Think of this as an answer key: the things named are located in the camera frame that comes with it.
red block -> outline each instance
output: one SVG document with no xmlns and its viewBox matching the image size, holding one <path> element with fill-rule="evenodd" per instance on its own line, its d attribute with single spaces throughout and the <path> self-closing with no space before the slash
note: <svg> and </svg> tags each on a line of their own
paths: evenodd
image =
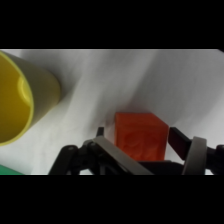
<svg viewBox="0 0 224 224">
<path fill-rule="evenodd" d="M 115 145 L 136 161 L 163 161 L 169 126 L 154 114 L 117 113 Z"/>
</svg>

green object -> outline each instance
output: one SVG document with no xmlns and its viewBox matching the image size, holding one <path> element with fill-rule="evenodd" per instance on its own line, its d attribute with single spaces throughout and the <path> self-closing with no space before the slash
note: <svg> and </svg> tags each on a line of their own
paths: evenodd
<svg viewBox="0 0 224 224">
<path fill-rule="evenodd" d="M 5 176 L 21 176 L 23 174 L 18 173 L 14 170 L 10 170 L 9 168 L 6 168 L 4 166 L 0 166 L 0 175 L 5 175 Z"/>
</svg>

white cloth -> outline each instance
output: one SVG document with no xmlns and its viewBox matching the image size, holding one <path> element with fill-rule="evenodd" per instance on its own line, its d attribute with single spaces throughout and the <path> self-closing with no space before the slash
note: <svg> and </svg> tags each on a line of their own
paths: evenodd
<svg viewBox="0 0 224 224">
<path fill-rule="evenodd" d="M 0 164 L 24 174 L 48 174 L 60 149 L 81 146 L 105 125 L 113 142 L 116 112 L 153 112 L 188 137 L 224 143 L 224 54 L 215 49 L 3 49 L 46 68 L 63 93 L 15 143 L 0 148 Z M 166 159 L 180 162 L 168 146 Z"/>
</svg>

white table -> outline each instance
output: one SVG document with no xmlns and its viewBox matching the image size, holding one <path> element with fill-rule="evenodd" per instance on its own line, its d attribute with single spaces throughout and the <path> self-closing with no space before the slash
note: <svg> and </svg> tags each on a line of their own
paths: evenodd
<svg viewBox="0 0 224 224">
<path fill-rule="evenodd" d="M 0 164 L 47 174 L 60 149 L 81 146 L 116 112 L 153 112 L 188 137 L 224 143 L 224 54 L 218 50 L 3 49 L 56 75 L 62 100 L 21 139 L 0 148 Z M 180 162 L 168 146 L 166 159 Z"/>
</svg>

cup rim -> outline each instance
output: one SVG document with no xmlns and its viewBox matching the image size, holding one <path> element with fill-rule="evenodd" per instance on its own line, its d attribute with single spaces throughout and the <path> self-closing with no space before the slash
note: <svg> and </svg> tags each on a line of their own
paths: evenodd
<svg viewBox="0 0 224 224">
<path fill-rule="evenodd" d="M 28 118 L 28 121 L 27 121 L 25 127 L 14 138 L 10 139 L 9 141 L 0 143 L 0 147 L 1 147 L 1 146 L 8 145 L 8 144 L 11 144 L 11 143 L 15 142 L 16 140 L 21 138 L 27 132 L 27 130 L 30 128 L 33 117 L 34 117 L 34 99 L 33 99 L 33 93 L 32 93 L 32 90 L 30 88 L 29 82 L 27 81 L 25 75 L 23 74 L 21 69 L 17 66 L 17 64 L 3 51 L 0 51 L 0 57 L 3 57 L 4 59 L 6 59 L 6 61 L 8 61 L 14 67 L 14 69 L 18 72 L 20 77 L 22 77 L 24 79 L 24 81 L 26 82 L 26 84 L 28 86 L 28 92 L 29 92 L 29 95 L 30 95 L 30 115 L 29 115 L 29 118 Z"/>
</svg>

